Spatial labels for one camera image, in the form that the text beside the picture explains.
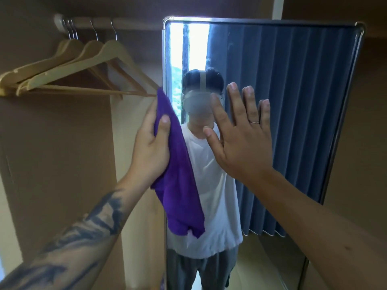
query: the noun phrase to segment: mirror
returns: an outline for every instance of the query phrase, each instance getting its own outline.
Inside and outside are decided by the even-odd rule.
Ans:
[[[209,126],[219,136],[208,94],[229,114],[231,82],[251,85],[256,102],[269,98],[274,168],[322,202],[362,34],[360,25],[165,19],[164,90],[181,122],[205,227],[181,235],[168,222],[168,290],[299,288],[305,256],[214,159],[202,132]]]

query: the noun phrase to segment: microfiber cloth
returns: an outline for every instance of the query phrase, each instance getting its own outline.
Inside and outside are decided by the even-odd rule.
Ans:
[[[167,114],[171,120],[169,134],[170,161],[164,173],[151,185],[167,214],[168,227],[180,236],[192,231],[199,238],[205,231],[204,214],[200,204],[191,160],[177,118],[169,98],[162,88],[157,90],[157,116],[154,135],[157,135],[161,117]]]

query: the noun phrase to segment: curtain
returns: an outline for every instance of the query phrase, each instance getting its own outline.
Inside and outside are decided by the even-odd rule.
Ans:
[[[270,99],[273,167],[320,201],[360,41],[355,27],[213,24],[207,67]],[[225,96],[230,114],[230,101]],[[244,234],[285,231],[237,181]]]

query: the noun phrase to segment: hand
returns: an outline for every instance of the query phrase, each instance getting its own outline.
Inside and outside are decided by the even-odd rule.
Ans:
[[[171,121],[168,115],[163,115],[155,137],[153,126],[156,120],[156,109],[157,100],[149,106],[143,123],[137,131],[132,164],[128,171],[128,174],[136,182],[140,182],[144,189],[147,189],[165,171],[170,159],[168,136]]]
[[[270,104],[268,100],[261,100],[257,108],[254,89],[251,86],[242,90],[244,103],[236,83],[230,83],[227,92],[235,126],[230,122],[219,99],[213,95],[212,111],[222,142],[211,128],[205,127],[203,132],[222,169],[249,186],[257,177],[273,170]]]

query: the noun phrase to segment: clothes rail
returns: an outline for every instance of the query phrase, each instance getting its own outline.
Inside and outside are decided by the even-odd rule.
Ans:
[[[64,17],[62,14],[54,16],[54,23],[57,29],[62,33],[67,33],[67,29],[63,25],[63,20],[69,19],[76,29],[100,29],[111,30],[111,22],[116,30],[162,30],[161,22],[147,22],[128,18],[110,18],[110,17]]]

